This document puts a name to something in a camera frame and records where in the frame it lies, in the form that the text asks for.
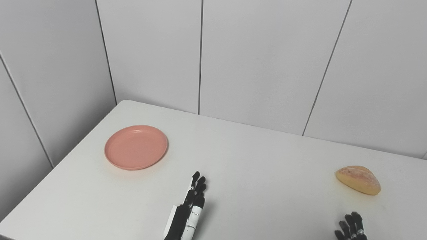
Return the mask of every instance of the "table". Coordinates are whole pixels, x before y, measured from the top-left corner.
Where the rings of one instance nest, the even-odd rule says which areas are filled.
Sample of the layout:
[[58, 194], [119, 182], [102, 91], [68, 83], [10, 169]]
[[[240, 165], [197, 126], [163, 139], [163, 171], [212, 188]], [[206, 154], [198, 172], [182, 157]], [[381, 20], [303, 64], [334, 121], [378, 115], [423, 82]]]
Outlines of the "table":
[[[166, 155], [137, 171], [114, 167], [104, 144], [151, 125]], [[382, 184], [368, 196], [334, 171], [362, 165]], [[0, 223], [16, 240], [162, 239], [172, 205], [199, 170], [208, 180], [194, 240], [335, 239], [358, 211], [370, 239], [424, 239], [427, 161], [153, 105], [122, 101]]]

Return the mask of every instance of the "white wall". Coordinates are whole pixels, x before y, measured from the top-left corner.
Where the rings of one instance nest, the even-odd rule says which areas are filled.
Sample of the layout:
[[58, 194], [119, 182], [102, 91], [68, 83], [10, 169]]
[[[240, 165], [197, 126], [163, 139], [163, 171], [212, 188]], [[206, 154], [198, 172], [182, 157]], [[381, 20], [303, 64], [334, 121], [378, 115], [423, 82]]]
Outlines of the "white wall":
[[427, 3], [355, 0], [305, 136], [427, 151]]
[[427, 152], [426, 3], [352, 2], [319, 89], [349, 0], [205, 0], [198, 104], [200, 3], [98, 1], [119, 101]]
[[0, 133], [1, 221], [52, 169], [1, 61]]
[[350, 0], [205, 0], [200, 114], [303, 133]]
[[95, 1], [0, 1], [0, 49], [58, 164], [115, 106]]
[[97, 0], [117, 100], [198, 112], [201, 0]]

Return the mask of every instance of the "bread roll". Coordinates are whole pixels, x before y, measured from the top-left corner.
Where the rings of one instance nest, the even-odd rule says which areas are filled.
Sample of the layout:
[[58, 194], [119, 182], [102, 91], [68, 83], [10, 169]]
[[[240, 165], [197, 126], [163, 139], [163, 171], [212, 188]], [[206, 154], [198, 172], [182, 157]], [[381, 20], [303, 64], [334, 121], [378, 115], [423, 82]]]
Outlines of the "bread roll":
[[379, 181], [366, 167], [343, 167], [335, 172], [335, 176], [345, 185], [362, 193], [377, 195], [381, 191]]

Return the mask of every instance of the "white tabletop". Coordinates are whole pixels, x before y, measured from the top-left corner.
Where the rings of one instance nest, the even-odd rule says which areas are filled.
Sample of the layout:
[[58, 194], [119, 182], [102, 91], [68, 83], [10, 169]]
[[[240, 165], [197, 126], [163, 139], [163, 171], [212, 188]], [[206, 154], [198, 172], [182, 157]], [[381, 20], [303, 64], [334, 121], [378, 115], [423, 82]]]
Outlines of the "white tabletop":
[[[152, 167], [126, 171], [104, 156], [124, 127], [151, 125], [169, 140]], [[368, 196], [334, 171], [369, 168], [382, 191]], [[0, 223], [16, 240], [160, 240], [188, 182], [206, 176], [194, 240], [335, 239], [358, 211], [370, 239], [425, 239], [427, 161], [122, 101]]]

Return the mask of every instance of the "plate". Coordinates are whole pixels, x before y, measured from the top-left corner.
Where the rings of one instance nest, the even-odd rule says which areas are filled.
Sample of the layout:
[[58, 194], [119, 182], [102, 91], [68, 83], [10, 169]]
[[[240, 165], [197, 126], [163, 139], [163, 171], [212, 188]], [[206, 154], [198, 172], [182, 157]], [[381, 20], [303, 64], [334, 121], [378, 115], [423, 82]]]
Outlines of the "plate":
[[136, 125], [114, 133], [105, 144], [105, 156], [116, 167], [139, 170], [158, 162], [167, 149], [167, 137], [159, 129]]

